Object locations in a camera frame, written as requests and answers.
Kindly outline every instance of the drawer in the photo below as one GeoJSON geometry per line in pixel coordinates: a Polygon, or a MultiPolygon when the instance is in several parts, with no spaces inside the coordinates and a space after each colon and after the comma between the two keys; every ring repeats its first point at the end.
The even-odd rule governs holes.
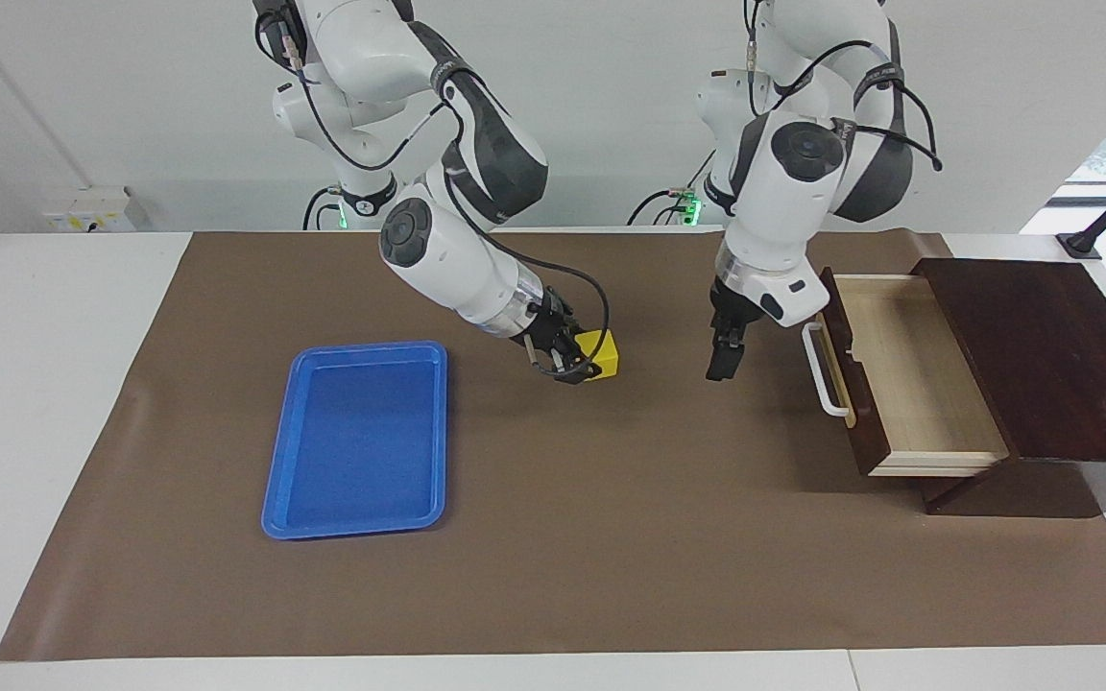
{"type": "Polygon", "coordinates": [[[869,477],[977,477],[1009,458],[933,289],[914,275],[833,275],[804,327],[822,406],[869,477]]]}

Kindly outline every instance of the white wall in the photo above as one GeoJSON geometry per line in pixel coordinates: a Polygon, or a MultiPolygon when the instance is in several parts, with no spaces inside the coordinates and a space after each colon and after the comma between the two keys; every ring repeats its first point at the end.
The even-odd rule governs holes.
{"type": "MultiPolygon", "coordinates": [[[[514,223],[612,224],[681,185],[711,139],[693,95],[743,61],[741,3],[417,0],[550,154],[547,198],[514,223]]],[[[909,84],[939,122],[947,170],[875,227],[1016,232],[1106,135],[1106,3],[890,0],[909,84]]],[[[331,178],[272,123],[284,82],[251,43],[249,0],[0,0],[0,230],[43,228],[39,188],[126,185],[155,227],[293,228],[331,178]],[[28,111],[43,127],[21,123],[28,111]]],[[[430,104],[377,132],[403,135],[430,104]]],[[[400,160],[411,175],[451,133],[400,160]]],[[[837,222],[838,227],[846,227],[837,222]]]]}

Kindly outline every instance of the drawer front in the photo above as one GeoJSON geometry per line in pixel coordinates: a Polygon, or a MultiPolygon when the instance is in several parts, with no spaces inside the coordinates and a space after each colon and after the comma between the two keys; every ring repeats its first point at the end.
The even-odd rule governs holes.
{"type": "Polygon", "coordinates": [[[847,322],[847,312],[843,310],[838,285],[834,274],[827,268],[822,272],[822,283],[831,294],[831,302],[822,310],[822,321],[828,334],[828,348],[833,352],[833,366],[837,364],[843,386],[847,389],[847,400],[852,415],[847,419],[847,437],[855,452],[856,467],[862,475],[868,475],[890,456],[890,441],[886,438],[886,429],[881,423],[881,415],[874,401],[869,377],[865,375],[864,366],[852,358],[852,324],[847,322]]]}

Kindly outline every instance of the white electrical box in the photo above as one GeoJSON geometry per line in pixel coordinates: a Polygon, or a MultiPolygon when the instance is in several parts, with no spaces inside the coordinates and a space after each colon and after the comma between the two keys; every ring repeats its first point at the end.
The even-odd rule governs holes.
{"type": "Polygon", "coordinates": [[[55,232],[136,232],[148,222],[124,187],[92,187],[69,198],[55,196],[42,213],[55,232]]]}

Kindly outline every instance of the table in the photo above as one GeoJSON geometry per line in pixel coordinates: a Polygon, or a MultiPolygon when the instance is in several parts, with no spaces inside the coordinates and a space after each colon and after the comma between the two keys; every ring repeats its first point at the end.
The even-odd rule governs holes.
{"type": "MultiPolygon", "coordinates": [[[[0,235],[0,638],[188,241],[0,235]]],[[[948,241],[959,258],[1064,258],[1048,237],[948,241]]],[[[1106,294],[1102,264],[1088,270],[1106,294]]],[[[127,688],[1097,688],[1106,647],[0,666],[0,688],[108,679],[127,688]]]]}

